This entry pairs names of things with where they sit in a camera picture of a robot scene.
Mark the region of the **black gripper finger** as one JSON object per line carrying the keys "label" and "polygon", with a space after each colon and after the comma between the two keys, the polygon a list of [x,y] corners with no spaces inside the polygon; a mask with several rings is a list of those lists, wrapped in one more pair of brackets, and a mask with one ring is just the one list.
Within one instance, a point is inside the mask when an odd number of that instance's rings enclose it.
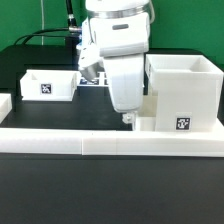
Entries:
{"label": "black gripper finger", "polygon": [[133,130],[136,129],[136,113],[135,112],[124,113],[122,115],[122,121],[125,124],[129,124]]}

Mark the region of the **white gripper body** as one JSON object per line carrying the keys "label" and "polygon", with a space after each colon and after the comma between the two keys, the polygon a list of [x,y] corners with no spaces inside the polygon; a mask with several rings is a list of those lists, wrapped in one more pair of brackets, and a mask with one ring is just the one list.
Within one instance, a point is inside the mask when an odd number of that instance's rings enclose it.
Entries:
{"label": "white gripper body", "polygon": [[143,99],[144,55],[108,57],[103,64],[114,110],[137,111]]}

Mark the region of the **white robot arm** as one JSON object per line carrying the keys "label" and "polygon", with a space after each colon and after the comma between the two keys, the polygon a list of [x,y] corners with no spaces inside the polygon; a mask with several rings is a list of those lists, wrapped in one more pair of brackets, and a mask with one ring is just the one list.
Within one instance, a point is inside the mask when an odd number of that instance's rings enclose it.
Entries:
{"label": "white robot arm", "polygon": [[82,76],[93,81],[103,69],[114,110],[134,125],[143,103],[144,54],[149,50],[152,0],[86,0],[78,61]]}

